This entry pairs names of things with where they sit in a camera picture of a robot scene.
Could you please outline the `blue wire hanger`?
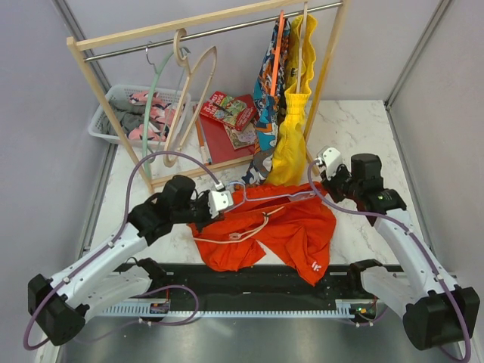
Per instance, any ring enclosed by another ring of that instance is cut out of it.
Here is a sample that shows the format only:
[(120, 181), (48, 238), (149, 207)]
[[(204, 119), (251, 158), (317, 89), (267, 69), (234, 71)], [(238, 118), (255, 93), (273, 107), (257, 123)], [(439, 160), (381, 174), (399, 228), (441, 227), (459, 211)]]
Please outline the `blue wire hanger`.
[(247, 186), (239, 181), (231, 181), (228, 183), (229, 187), (233, 187), (235, 189), (236, 186), (242, 187), (243, 190), (243, 199), (240, 202), (240, 205), (242, 205), (245, 202), (256, 202), (256, 201), (269, 201), (269, 200), (275, 200), (278, 198), (283, 198), (287, 197), (292, 201), (295, 200), (301, 200), (303, 197), (315, 197), (316, 193), (314, 191), (300, 191), (296, 192), (293, 194), (276, 194), (274, 196), (269, 196), (269, 197), (256, 197), (256, 198), (249, 198), (247, 194)]

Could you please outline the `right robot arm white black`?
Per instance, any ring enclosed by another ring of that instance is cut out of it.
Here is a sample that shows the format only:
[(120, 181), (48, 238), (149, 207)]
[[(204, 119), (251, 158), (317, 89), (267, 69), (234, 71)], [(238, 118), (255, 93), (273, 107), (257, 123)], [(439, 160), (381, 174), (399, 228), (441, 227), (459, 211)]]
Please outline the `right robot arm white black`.
[(358, 298), (368, 293), (379, 298), (401, 318), (416, 349), (462, 342), (467, 361), (479, 296), (472, 287), (461, 287), (417, 236), (404, 200), (396, 190), (384, 186), (380, 158), (355, 154), (346, 166), (341, 153), (329, 147), (317, 155), (314, 164), (322, 170), (322, 187), (329, 195), (323, 203), (341, 211), (339, 202), (354, 202), (352, 214), (367, 218), (407, 278), (405, 283), (397, 281), (375, 259), (355, 262), (346, 279), (348, 292)]

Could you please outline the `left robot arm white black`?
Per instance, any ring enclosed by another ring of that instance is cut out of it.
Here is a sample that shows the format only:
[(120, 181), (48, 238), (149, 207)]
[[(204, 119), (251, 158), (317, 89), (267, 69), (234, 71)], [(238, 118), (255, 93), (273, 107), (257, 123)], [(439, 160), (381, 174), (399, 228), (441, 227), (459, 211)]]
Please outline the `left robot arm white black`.
[(191, 178), (176, 175), (161, 192), (133, 208), (127, 207), (118, 231), (102, 244), (51, 277), (37, 274), (28, 282), (31, 319), (23, 336), (25, 349), (40, 348), (29, 343), (34, 325), (46, 335), (46, 343), (62, 346), (106, 308), (145, 293), (149, 297), (163, 294), (166, 279), (154, 272), (151, 261), (119, 274), (114, 271), (168, 235), (174, 225), (193, 223), (202, 229), (218, 221), (232, 205), (231, 193), (222, 183), (198, 194)]

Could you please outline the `orange shorts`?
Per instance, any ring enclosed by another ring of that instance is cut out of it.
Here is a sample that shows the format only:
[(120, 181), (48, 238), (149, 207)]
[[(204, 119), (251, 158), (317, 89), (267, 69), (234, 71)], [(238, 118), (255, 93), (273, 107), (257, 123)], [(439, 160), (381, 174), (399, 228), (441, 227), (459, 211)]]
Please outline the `orange shorts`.
[[(249, 198), (313, 191), (300, 186), (248, 187)], [(242, 187), (232, 194), (235, 206), (221, 221), (198, 232), (190, 226), (202, 261), (215, 271), (238, 271), (259, 262), (268, 251), (296, 270), (307, 283), (319, 282), (330, 263), (330, 242), (337, 220), (318, 196), (245, 202)]]

